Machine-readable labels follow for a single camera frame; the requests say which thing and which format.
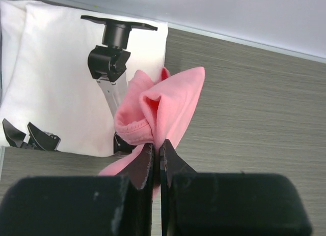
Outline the pink t shirt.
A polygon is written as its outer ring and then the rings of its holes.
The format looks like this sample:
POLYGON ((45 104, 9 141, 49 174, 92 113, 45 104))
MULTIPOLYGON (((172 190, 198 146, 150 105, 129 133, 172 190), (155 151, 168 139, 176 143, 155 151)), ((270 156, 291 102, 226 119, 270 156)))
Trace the pink t shirt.
POLYGON ((204 67, 175 75, 163 68, 157 82, 136 71, 114 117, 117 134, 135 148, 132 153, 104 168, 100 175, 117 175, 151 143, 155 151, 168 139, 176 148, 195 112, 205 80, 204 67))

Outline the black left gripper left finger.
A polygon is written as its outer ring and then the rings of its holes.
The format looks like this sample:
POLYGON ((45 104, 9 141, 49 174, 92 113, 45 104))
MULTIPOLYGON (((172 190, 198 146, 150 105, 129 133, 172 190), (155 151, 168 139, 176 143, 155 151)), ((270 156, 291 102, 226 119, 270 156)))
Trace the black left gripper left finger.
POLYGON ((32 176, 1 203, 1 235, 151 235, 154 147, 115 176, 32 176))

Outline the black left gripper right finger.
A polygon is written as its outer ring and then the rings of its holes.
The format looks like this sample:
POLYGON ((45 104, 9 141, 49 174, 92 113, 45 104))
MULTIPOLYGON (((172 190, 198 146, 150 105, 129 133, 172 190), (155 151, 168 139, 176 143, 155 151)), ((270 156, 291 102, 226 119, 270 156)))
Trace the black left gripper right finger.
POLYGON ((311 235, 289 178, 277 173, 196 172, 169 140, 159 150, 163 235, 311 235))

